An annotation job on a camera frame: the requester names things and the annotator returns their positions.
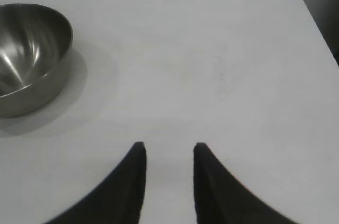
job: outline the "metal bowl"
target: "metal bowl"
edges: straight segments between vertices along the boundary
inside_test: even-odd
[[[51,8],[0,6],[0,117],[31,112],[61,91],[72,40],[70,23]]]

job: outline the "black pointed object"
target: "black pointed object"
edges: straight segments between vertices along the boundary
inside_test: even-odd
[[[242,186],[205,143],[194,148],[194,200],[198,224],[296,224]]]
[[[146,150],[135,143],[88,196],[46,224],[137,224],[144,201]]]

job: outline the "bowl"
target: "bowl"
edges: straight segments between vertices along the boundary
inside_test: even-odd
[[[72,40],[70,22],[56,10],[0,6],[0,117],[31,112],[62,90]]]

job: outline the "black curved object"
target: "black curved object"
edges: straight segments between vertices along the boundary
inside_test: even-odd
[[[144,201],[146,150],[137,142],[88,196],[46,224],[137,224]]]
[[[296,224],[242,186],[205,143],[194,148],[194,200],[198,224]]]

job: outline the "white table surface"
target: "white table surface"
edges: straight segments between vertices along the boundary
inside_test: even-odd
[[[74,72],[46,108],[0,120],[0,223],[41,224],[96,187],[135,141],[140,223],[196,223],[206,142],[266,203],[339,222],[339,70],[302,0],[0,0],[62,12]]]

